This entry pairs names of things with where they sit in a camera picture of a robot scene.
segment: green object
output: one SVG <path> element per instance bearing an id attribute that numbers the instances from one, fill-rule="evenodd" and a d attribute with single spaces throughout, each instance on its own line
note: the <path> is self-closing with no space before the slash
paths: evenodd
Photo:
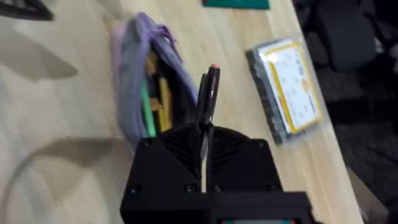
<path id="1" fill-rule="evenodd" d="M 144 118 L 145 118 L 145 124 L 147 125 L 148 136 L 153 138 L 156 137 L 156 127 L 155 127 L 154 115 L 152 114 L 152 110 L 150 108 L 148 84 L 146 80 L 144 80 L 141 89 L 141 96 L 142 96 L 142 110 L 144 111 Z"/>
<path id="2" fill-rule="evenodd" d="M 204 6 L 269 9 L 269 0 L 203 0 Z"/>

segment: green book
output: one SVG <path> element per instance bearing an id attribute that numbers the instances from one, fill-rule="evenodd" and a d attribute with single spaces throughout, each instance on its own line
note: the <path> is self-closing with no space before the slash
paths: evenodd
<path id="1" fill-rule="evenodd" d="M 203 0 L 204 6 L 269 9 L 269 0 Z"/>

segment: yellow border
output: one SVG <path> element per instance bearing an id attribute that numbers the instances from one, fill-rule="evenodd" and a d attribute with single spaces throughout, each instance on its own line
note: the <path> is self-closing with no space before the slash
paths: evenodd
<path id="1" fill-rule="evenodd" d="M 284 111 L 285 117 L 286 117 L 287 122 L 289 124 L 290 130 L 291 130 L 292 134 L 297 134 L 298 132 L 308 128 L 309 126 L 313 125 L 317 121 L 321 120 L 323 115 L 322 115 L 322 110 L 320 109 L 320 105 L 319 105 L 319 102 L 318 102 L 317 94 L 315 93 L 314 85 L 313 85 L 313 82 L 312 82 L 312 79 L 311 79 L 311 73 L 310 73 L 310 70 L 308 69 L 307 62 L 306 62 L 306 59 L 304 57 L 304 53 L 303 53 L 301 45 L 299 43 L 295 42 L 295 43 L 288 44 L 288 45 L 285 45 L 285 46 L 276 47 L 276 48 L 274 48 L 272 50 L 267 51 L 265 53 L 265 55 L 268 56 L 270 54 L 279 52 L 281 50 L 289 49 L 291 47 L 297 47 L 299 52 L 300 52 L 300 55 L 301 55 L 301 58 L 302 58 L 302 61 L 303 61 L 304 67 L 305 67 L 305 71 L 307 73 L 308 80 L 310 81 L 310 84 L 311 84 L 311 91 L 312 91 L 312 94 L 314 95 L 315 103 L 317 104 L 318 116 L 313 121 L 310 121 L 307 124 L 304 124 L 303 126 L 301 126 L 299 128 L 294 127 L 293 121 L 292 121 L 292 117 L 290 115 L 289 108 L 287 107 L 286 98 L 285 98 L 285 95 L 283 94 L 282 87 L 280 85 L 279 77 L 277 75 L 274 63 L 272 63 L 270 61 L 269 62 L 269 66 L 270 66 L 271 71 L 272 71 L 272 77 L 274 78 L 274 81 L 275 81 L 275 84 L 276 84 L 276 87 L 277 87 L 277 91 L 279 92 L 279 95 L 280 95 L 280 101 L 281 101 L 282 109 Z"/>

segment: screw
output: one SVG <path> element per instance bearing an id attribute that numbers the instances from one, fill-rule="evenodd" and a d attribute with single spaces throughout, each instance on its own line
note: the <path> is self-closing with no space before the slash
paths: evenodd
<path id="1" fill-rule="evenodd" d="M 215 192 L 220 193 L 222 190 L 223 190 L 223 189 L 222 189 L 219 185 L 214 186 L 214 191 L 215 191 Z"/>
<path id="2" fill-rule="evenodd" d="M 274 190 L 276 190 L 276 185 L 273 184 L 273 183 L 269 183 L 269 184 L 266 185 L 266 190 L 274 191 Z"/>
<path id="3" fill-rule="evenodd" d="M 185 187 L 186 193 L 194 193 L 197 191 L 197 188 L 194 185 L 188 185 Z"/>
<path id="4" fill-rule="evenodd" d="M 145 140 L 143 140 L 142 144 L 143 144 L 145 147 L 148 147 L 148 146 L 150 146 L 151 142 L 150 142 L 150 140 L 145 139 Z"/>
<path id="5" fill-rule="evenodd" d="M 133 195 L 138 194 L 140 191 L 141 186 L 139 184 L 132 186 L 130 189 L 130 193 L 132 193 Z"/>
<path id="6" fill-rule="evenodd" d="M 264 147 L 264 143 L 263 143 L 263 141 L 259 141 L 259 142 L 257 142 L 257 145 L 258 145 L 260 148 Z"/>

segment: desk surface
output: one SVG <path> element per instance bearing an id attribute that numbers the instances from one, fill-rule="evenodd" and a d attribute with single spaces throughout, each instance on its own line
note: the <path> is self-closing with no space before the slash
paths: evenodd
<path id="1" fill-rule="evenodd" d="M 210 64 L 221 67 L 216 125 L 267 139 L 284 189 L 306 191 L 317 220 L 362 223 L 327 116 L 305 139 L 276 146 L 249 73 L 245 50 L 300 33 L 290 0 L 271 1 L 271 11 L 196 0 L 50 4 L 53 23 L 0 18 L 0 223 L 121 223 L 132 156 L 114 118 L 102 21 L 139 11 L 169 26 L 196 84 Z"/>

